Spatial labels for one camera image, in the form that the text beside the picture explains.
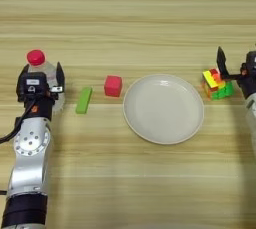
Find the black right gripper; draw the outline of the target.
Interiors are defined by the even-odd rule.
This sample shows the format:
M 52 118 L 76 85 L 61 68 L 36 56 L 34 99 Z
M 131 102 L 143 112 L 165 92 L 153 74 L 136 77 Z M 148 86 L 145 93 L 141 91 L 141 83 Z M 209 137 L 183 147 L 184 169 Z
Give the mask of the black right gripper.
M 247 74 L 229 74 L 226 68 L 226 57 L 223 49 L 218 47 L 217 66 L 221 77 L 224 80 L 235 80 L 241 88 L 243 96 L 247 99 L 250 95 L 256 93 L 256 76 Z

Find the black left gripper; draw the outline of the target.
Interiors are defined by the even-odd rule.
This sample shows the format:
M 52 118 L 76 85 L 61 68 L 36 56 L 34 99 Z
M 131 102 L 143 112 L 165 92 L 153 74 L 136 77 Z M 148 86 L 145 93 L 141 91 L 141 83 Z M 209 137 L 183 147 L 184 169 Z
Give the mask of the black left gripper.
M 27 73 L 29 64 L 25 65 L 18 77 L 17 85 L 23 74 Z M 56 67 L 56 80 L 59 86 L 65 87 L 65 75 L 60 63 Z M 17 90 L 18 101 L 24 104 L 23 119 L 42 117 L 51 119 L 53 107 L 61 99 L 62 92 L 51 91 L 49 89 L 39 89 L 35 86 L 20 88 Z

